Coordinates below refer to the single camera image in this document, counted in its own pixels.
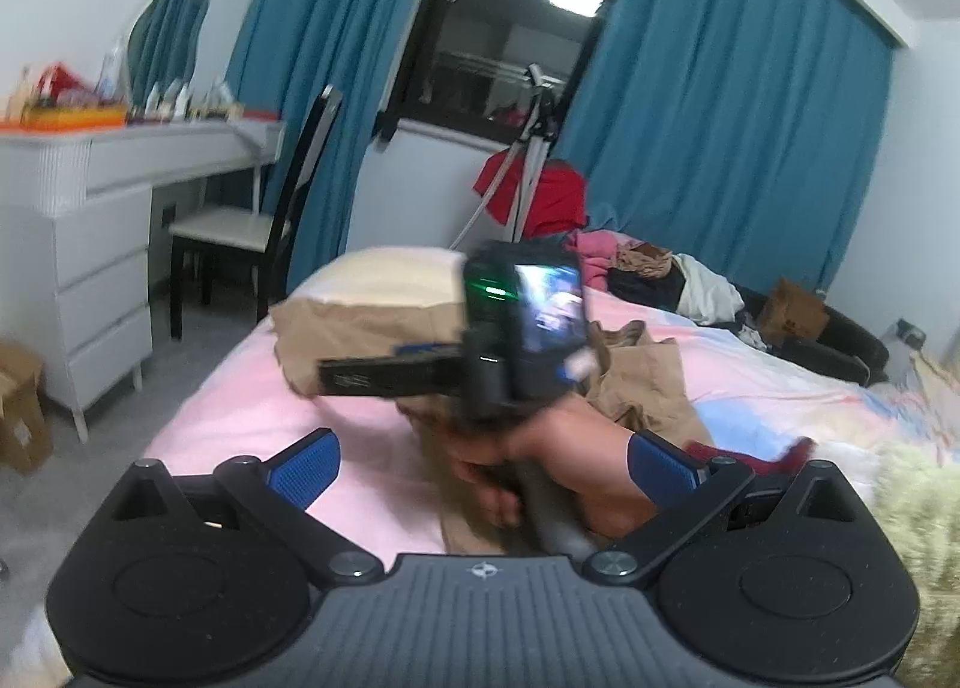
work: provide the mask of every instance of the window sill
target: window sill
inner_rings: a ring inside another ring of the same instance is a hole
[[[435,140],[445,140],[450,143],[458,143],[461,146],[467,146],[470,149],[478,149],[482,152],[502,152],[509,143],[481,138],[478,135],[461,133],[459,130],[450,130],[449,128],[431,125],[426,122],[419,122],[416,119],[400,119],[397,124],[397,130],[403,130],[405,133],[416,133],[417,135],[426,135]]]

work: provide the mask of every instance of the cardboard box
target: cardboard box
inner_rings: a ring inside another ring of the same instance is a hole
[[[757,319],[763,340],[774,346],[789,335],[816,341],[827,322],[829,314],[822,301],[783,277],[776,282]]]
[[[37,399],[42,370],[28,349],[0,341],[0,461],[21,474],[40,467],[53,451]]]

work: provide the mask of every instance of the window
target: window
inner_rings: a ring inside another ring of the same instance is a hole
[[[563,115],[603,25],[603,1],[422,0],[384,134],[405,117],[509,143],[528,110],[531,62]]]

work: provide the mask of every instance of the black sofa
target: black sofa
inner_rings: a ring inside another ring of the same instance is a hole
[[[754,319],[760,317],[767,296],[746,287],[738,286],[736,289],[743,298],[747,313]],[[880,339],[836,309],[829,306],[824,308],[827,309],[829,321],[820,338],[811,341],[789,336],[782,344],[771,349],[771,354],[790,360],[808,371],[864,387],[886,381],[883,368],[890,358],[890,352]]]

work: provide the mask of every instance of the yellow-green plush fabric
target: yellow-green plush fabric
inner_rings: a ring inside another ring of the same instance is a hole
[[[960,686],[960,466],[887,448],[874,515],[920,592],[920,624],[896,674],[908,688]]]

